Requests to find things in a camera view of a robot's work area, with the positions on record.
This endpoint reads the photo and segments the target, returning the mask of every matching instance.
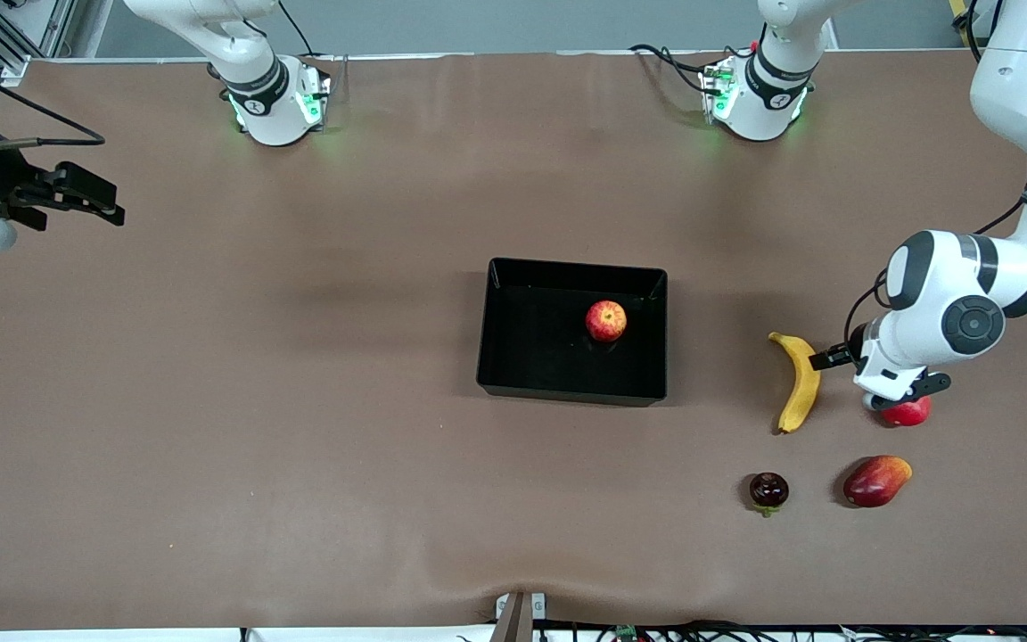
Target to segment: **banana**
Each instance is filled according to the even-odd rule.
[[[779,415],[779,429],[784,433],[793,433],[807,419],[810,407],[814,406],[823,373],[811,369],[809,357],[814,354],[814,348],[806,341],[778,333],[767,335],[767,339],[782,345],[795,366],[795,385],[791,388],[791,398],[787,400],[787,406],[783,407]]]

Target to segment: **red apple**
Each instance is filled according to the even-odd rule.
[[[585,328],[588,328],[588,334],[597,341],[618,340],[626,325],[624,309],[615,301],[597,301],[585,314]]]
[[[929,398],[918,399],[917,402],[900,403],[900,405],[882,411],[882,418],[896,426],[916,426],[929,418],[934,403]]]
[[[864,508],[885,506],[914,475],[901,456],[871,456],[842,485],[850,503]]]

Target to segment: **black plastic bin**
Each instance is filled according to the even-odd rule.
[[[611,344],[585,329],[612,300],[627,327]],[[668,395],[668,273],[547,260],[495,259],[486,281],[478,385],[490,394],[649,406]]]

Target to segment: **white robot link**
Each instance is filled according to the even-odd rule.
[[[857,0],[760,0],[766,21],[757,50],[706,70],[711,118],[766,141],[799,114],[824,50],[822,26]],[[1027,0],[1003,0],[969,99],[983,124],[1027,154]],[[842,344],[811,357],[815,369],[853,365],[864,403],[880,409],[946,389],[928,367],[964,362],[1001,340],[1006,318],[1027,314],[1027,186],[1014,234],[928,230],[905,240],[887,266],[889,310]]]
[[[265,145],[289,145],[322,126],[327,74],[294,56],[277,56],[249,21],[277,0],[125,0],[130,11],[183,37],[216,70],[241,129]]]

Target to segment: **table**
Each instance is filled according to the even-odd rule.
[[[881,427],[841,369],[773,435],[770,330],[839,341],[902,239],[1017,197],[973,70],[830,53],[754,144],[652,58],[353,61],[327,133],[266,149],[203,65],[34,64],[24,93],[110,142],[28,157],[113,180],[127,224],[0,254],[0,629],[459,625],[515,589],[594,621],[1027,622],[1027,317],[928,425]],[[4,135],[60,126],[0,99]],[[483,393],[494,256],[667,269],[667,402]],[[913,480],[843,506],[879,454]],[[740,492],[766,469],[770,520]]]

